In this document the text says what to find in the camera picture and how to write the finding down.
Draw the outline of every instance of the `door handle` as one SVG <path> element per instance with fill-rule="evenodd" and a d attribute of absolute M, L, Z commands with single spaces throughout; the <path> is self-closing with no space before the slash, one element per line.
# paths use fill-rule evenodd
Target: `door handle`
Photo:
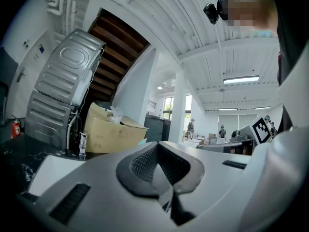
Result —
<path fill-rule="evenodd" d="M 25 72 L 25 67 L 23 67 L 22 69 L 21 69 L 21 71 L 20 71 L 20 73 L 19 73 L 19 75 L 18 75 L 18 78 L 17 78 L 17 82 L 19 83 L 19 81 L 20 81 L 20 78 L 24 75 L 24 76 L 26 76 L 25 74 L 24 74 L 24 72 Z"/>

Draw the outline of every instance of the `plastic bag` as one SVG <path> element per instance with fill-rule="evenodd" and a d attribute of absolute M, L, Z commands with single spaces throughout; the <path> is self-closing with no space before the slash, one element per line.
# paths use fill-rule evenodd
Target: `plastic bag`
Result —
<path fill-rule="evenodd" d="M 114 124 L 120 124 L 123 117 L 121 110 L 118 107 L 111 106 L 112 116 L 108 120 Z"/>

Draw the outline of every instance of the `fire extinguisher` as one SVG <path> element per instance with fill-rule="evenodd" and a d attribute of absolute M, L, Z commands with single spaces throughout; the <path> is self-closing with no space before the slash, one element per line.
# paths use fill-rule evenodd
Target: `fire extinguisher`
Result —
<path fill-rule="evenodd" d="M 20 121 L 15 118 L 14 122 L 12 123 L 11 138 L 15 138 L 21 134 L 20 126 Z"/>

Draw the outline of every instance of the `window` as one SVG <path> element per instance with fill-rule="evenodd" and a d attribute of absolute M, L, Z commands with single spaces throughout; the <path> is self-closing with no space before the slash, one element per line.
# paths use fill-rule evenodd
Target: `window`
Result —
<path fill-rule="evenodd" d="M 163 118 L 172 120 L 174 97 L 165 98 Z M 185 99 L 185 118 L 191 118 L 192 95 L 187 95 Z"/>

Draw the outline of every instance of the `fluorescent ceiling light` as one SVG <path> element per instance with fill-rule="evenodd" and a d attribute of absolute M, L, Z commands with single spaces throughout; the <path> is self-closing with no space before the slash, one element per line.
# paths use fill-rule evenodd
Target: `fluorescent ceiling light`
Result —
<path fill-rule="evenodd" d="M 232 111 L 232 110 L 238 110 L 238 108 L 220 108 L 219 111 Z"/>
<path fill-rule="evenodd" d="M 243 83 L 243 82 L 255 82 L 260 79 L 260 76 L 244 76 L 244 77 L 236 77 L 236 78 L 227 78 L 223 80 L 224 84 L 231 84 L 231 83 Z"/>
<path fill-rule="evenodd" d="M 268 109 L 268 108 L 270 108 L 270 106 L 266 106 L 266 107 L 257 107 L 257 108 L 255 108 L 255 110 L 262 110 L 262 109 Z"/>

